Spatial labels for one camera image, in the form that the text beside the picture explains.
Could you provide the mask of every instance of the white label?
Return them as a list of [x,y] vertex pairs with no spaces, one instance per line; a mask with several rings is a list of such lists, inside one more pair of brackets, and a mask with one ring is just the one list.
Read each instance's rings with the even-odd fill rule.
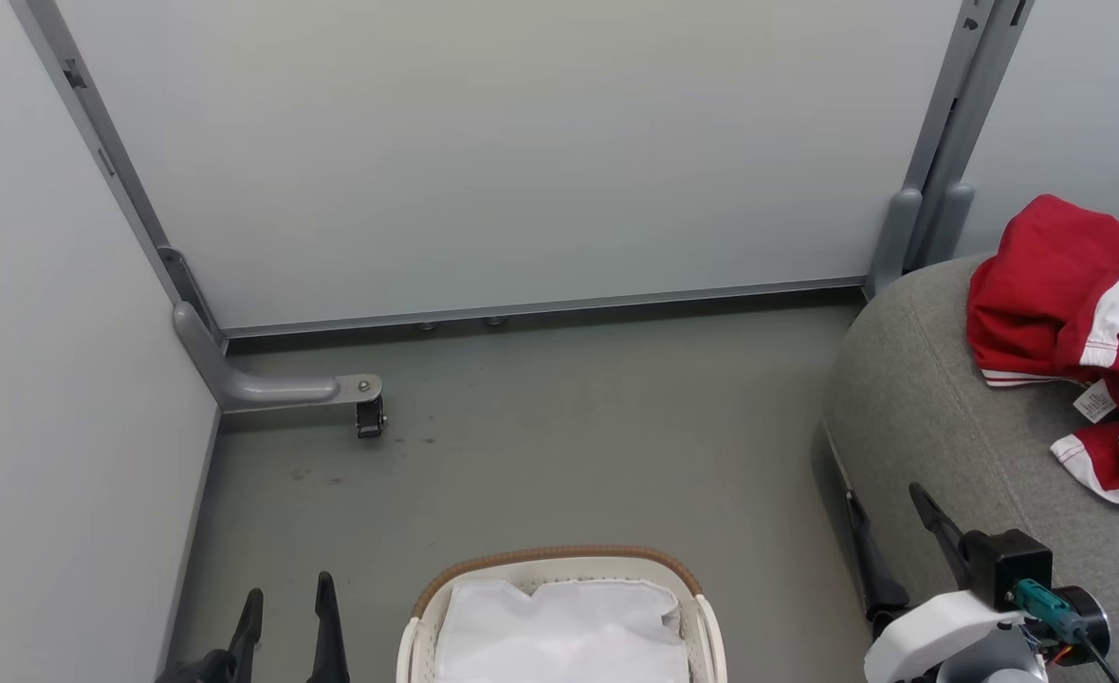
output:
[[1074,406],[1079,411],[1087,415],[1088,420],[1091,422],[1098,422],[1103,419],[1107,413],[1116,410],[1116,402],[1111,400],[1111,394],[1107,392],[1107,382],[1103,380],[1091,384],[1090,389],[1085,390],[1076,401],[1074,401]]

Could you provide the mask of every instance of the gray fabric ottoman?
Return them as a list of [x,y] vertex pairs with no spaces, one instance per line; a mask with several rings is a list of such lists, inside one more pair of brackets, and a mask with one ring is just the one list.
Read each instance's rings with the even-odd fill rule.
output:
[[[901,278],[868,303],[846,337],[828,386],[825,427],[876,542],[915,601],[955,590],[921,527],[908,484],[927,486],[960,528],[1018,527],[1054,551],[1054,586],[1079,584],[1111,621],[1119,673],[1119,506],[1089,493],[1049,452],[1088,424],[1079,386],[989,389],[963,338],[963,259]],[[1054,682],[1101,682],[1097,666]]]

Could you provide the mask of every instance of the black cable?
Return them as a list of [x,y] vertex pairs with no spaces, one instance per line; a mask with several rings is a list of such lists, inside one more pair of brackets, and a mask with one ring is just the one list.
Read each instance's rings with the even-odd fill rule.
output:
[[1119,683],[1119,675],[1117,675],[1115,671],[1111,671],[1111,665],[1107,664],[1106,658],[1103,658],[1102,654],[1100,654],[1098,648],[1094,647],[1094,643],[1092,643],[1090,637],[1087,636],[1087,630],[1084,628],[1079,628],[1079,630],[1074,631],[1074,636],[1079,637],[1079,644],[1081,647],[1087,649],[1087,654],[1093,658],[1094,664],[1098,664],[1098,666],[1103,670],[1103,674],[1107,674],[1107,679],[1109,679],[1111,683]]

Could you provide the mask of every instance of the laundry basket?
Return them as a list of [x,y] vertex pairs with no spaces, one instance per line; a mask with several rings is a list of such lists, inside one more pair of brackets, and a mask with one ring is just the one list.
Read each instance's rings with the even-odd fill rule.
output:
[[686,644],[690,683],[728,682],[724,639],[715,611],[681,562],[660,550],[638,545],[563,545],[477,558],[457,563],[431,580],[416,600],[399,640],[395,683],[433,683],[438,635],[457,583],[504,580],[533,593],[544,583],[593,579],[650,581],[671,591],[680,610],[678,633]]

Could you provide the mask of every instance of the gray floor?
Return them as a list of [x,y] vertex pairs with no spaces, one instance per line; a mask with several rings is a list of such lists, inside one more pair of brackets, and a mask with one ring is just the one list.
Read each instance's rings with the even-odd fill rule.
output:
[[335,576],[351,677],[389,683],[421,588],[453,562],[568,543],[676,555],[715,606],[733,680],[862,679],[867,648],[810,462],[852,303],[239,356],[377,372],[388,429],[283,412],[218,437],[172,654],[226,647],[264,589],[257,683],[311,671]]

